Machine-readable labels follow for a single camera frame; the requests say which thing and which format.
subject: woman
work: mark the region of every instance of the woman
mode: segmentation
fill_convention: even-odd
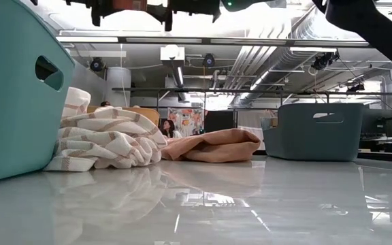
[[[182,137],[181,133],[178,130],[175,130],[175,124],[172,120],[165,120],[163,122],[163,129],[161,130],[161,132],[168,138]]]

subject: striped towel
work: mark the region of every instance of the striped towel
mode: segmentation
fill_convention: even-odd
[[[77,105],[76,100],[71,98],[71,101],[72,104],[65,108],[71,108],[75,115],[62,118],[54,157],[45,171],[85,172],[91,167],[109,166],[130,168],[161,160],[159,149],[167,142],[145,116],[116,108],[81,114],[81,109],[73,107]]]

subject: peach cloth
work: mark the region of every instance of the peach cloth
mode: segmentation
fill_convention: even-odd
[[[168,139],[161,149],[163,159],[226,163],[246,161],[258,150],[260,140],[253,133],[228,129],[180,139]]]

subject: ceiling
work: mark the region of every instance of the ceiling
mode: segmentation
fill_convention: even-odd
[[[101,21],[101,27],[91,24],[90,10],[83,5],[72,3],[71,7],[65,5],[61,0],[41,0],[39,6],[33,6],[29,0],[24,1],[33,11],[41,16],[59,35],[136,35],[136,36],[189,36],[189,37],[252,37],[258,28],[275,29],[280,23],[286,21],[294,25],[301,16],[306,14],[310,6],[310,0],[287,0],[287,9],[272,9],[265,3],[254,4],[247,10],[227,13],[222,11],[222,16],[211,23],[211,16],[193,15],[178,12],[174,16],[173,31],[164,33],[161,23],[143,12],[123,11],[112,14]],[[152,44],[77,44],[68,46],[74,58],[86,65],[92,57],[88,54],[101,54],[101,52],[112,51],[107,57],[103,57],[108,67],[123,66],[131,69],[132,82],[136,87],[164,87],[164,77],[171,74],[171,70],[162,66],[160,60],[160,47],[164,45]],[[231,70],[235,60],[242,51],[240,46],[186,46],[187,57],[183,74],[186,75],[210,75],[213,69],[201,68],[202,57],[212,53],[216,59],[216,67]],[[389,60],[375,49],[339,49],[341,59],[345,61],[335,62],[331,69],[344,69],[346,66],[354,69],[354,75],[371,72],[375,69],[358,69],[358,67],[388,67]],[[320,71],[316,76],[308,73],[309,65],[314,58],[305,62],[299,70],[304,73],[285,74],[288,84],[284,86],[286,91],[300,91],[317,88],[318,90],[329,90],[335,88],[340,82],[350,80],[354,75],[349,71]],[[251,85],[252,79],[243,88]],[[200,79],[184,80],[186,83],[202,84],[206,81]],[[139,94],[142,96],[153,96],[154,94]]]

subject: ceiling pipe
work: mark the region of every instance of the ceiling pipe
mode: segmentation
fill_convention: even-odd
[[[317,9],[313,9],[309,14],[304,18],[303,22],[297,26],[296,30],[291,33],[291,38],[293,39],[318,39],[321,36],[314,31],[314,23],[321,21],[316,19],[316,15],[320,14]],[[290,48],[279,47],[273,51],[270,59],[266,60],[263,69],[258,71],[258,77],[252,81],[254,90],[266,90],[271,89],[271,87],[264,87],[265,83],[278,83],[283,80],[283,78],[287,77],[289,73],[273,73],[268,72],[271,69],[279,69],[279,70],[292,70],[299,68],[302,64],[309,61],[312,57],[314,57],[317,52],[293,52],[290,51]],[[239,105],[249,105],[252,103],[253,99],[260,97],[261,94],[258,93],[246,93],[237,96],[234,100],[234,104]]]

